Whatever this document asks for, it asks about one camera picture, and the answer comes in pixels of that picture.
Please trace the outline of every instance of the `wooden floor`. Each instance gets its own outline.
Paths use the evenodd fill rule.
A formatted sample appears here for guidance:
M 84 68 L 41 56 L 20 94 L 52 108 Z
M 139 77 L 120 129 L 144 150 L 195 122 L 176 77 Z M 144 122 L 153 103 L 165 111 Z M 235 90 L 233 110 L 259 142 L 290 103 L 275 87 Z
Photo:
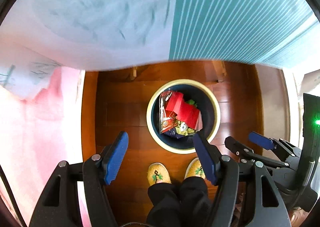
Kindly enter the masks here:
M 181 182 L 196 154 L 179 155 L 162 149 L 151 137 L 146 122 L 148 102 L 153 93 L 170 80 L 188 78 L 204 83 L 216 96 L 221 109 L 221 124 L 212 144 L 222 154 L 228 136 L 252 147 L 247 141 L 251 131 L 262 133 L 262 103 L 254 66 L 225 63 L 227 78 L 217 83 L 210 61 L 183 61 L 138 67 L 137 78 L 130 82 L 131 69 L 100 72 L 96 97 L 97 152 L 113 142 L 121 130 L 129 135 L 129 148 L 118 176 L 106 188 L 110 205 L 119 224 L 145 222 L 152 204 L 147 195 L 147 169 L 151 163 L 163 163 L 172 181 Z M 214 198 L 216 187 L 208 184 Z

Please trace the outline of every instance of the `red paper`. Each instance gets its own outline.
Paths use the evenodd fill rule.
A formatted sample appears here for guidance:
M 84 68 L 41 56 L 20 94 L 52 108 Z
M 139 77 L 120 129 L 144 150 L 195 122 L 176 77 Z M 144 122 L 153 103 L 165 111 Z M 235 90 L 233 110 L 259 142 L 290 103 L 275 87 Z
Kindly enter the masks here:
M 190 128 L 195 129 L 196 128 L 196 124 L 199 118 L 199 113 L 200 111 L 193 106 L 194 109 L 192 110 L 192 112 L 190 113 L 190 115 L 188 116 L 187 120 L 184 121 Z
M 194 105 L 183 101 L 183 93 L 172 92 L 165 110 L 176 113 L 177 119 L 185 122 L 192 129 L 195 129 L 196 126 L 202 128 L 200 111 Z
M 202 128 L 203 128 L 202 115 L 201 115 L 201 112 L 199 112 L 199 116 L 198 116 L 198 120 L 197 120 L 197 124 L 196 124 L 195 130 L 199 131 Z
M 165 110 L 175 112 L 176 114 L 178 114 L 182 102 L 183 102 L 183 93 L 172 92 Z

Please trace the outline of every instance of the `person's legs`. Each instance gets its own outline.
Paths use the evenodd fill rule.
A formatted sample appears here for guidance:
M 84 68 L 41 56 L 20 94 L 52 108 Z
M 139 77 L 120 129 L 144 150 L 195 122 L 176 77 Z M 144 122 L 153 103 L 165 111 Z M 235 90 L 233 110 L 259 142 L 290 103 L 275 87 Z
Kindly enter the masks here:
M 205 175 L 198 158 L 189 165 L 185 180 L 179 190 L 184 226 L 202 227 L 210 213 L 212 203 L 208 198 Z
M 178 190 L 171 184 L 167 169 L 154 163 L 148 170 L 149 198 L 153 208 L 148 214 L 147 223 L 155 227 L 180 227 L 181 212 Z

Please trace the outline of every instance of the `black pants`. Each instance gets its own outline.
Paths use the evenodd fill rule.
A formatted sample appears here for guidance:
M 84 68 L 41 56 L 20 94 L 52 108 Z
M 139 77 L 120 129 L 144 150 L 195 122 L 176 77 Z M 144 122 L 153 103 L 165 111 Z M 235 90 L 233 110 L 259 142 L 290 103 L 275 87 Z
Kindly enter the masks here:
M 147 223 L 156 227 L 202 227 L 212 205 L 207 185 L 198 176 L 186 178 L 180 188 L 168 183 L 154 184 L 148 195 L 154 207 Z

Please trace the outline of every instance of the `green embroidery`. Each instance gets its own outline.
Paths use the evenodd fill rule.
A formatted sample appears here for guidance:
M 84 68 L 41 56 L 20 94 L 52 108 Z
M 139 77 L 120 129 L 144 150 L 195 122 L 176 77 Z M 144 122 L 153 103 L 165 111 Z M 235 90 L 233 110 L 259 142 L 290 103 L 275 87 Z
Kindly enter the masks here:
M 163 180 L 163 176 L 161 175 L 161 173 L 158 174 L 158 171 L 155 170 L 154 174 L 152 175 L 152 179 L 153 179 L 153 181 L 155 181 L 156 183 L 157 183 L 157 180 L 158 180 L 157 177 L 158 177 L 160 180 Z
M 202 175 L 204 174 L 204 171 L 203 171 L 203 169 L 202 169 L 202 166 L 201 166 L 201 167 L 198 167 L 195 172 L 196 172 L 196 175 L 200 175 L 200 176 L 202 176 Z

